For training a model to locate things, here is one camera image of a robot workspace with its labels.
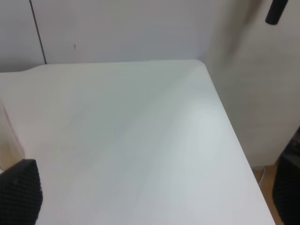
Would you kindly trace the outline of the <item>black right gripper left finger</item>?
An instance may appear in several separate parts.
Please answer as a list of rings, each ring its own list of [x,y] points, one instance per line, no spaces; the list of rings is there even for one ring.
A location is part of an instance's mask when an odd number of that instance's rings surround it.
[[[43,203],[36,160],[23,159],[0,174],[0,223],[34,225]]]

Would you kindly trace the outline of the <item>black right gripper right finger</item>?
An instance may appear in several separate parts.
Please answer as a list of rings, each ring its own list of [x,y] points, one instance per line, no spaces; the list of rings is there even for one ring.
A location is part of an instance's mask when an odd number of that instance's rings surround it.
[[[273,202],[285,225],[300,223],[300,131],[297,130],[278,159]]]

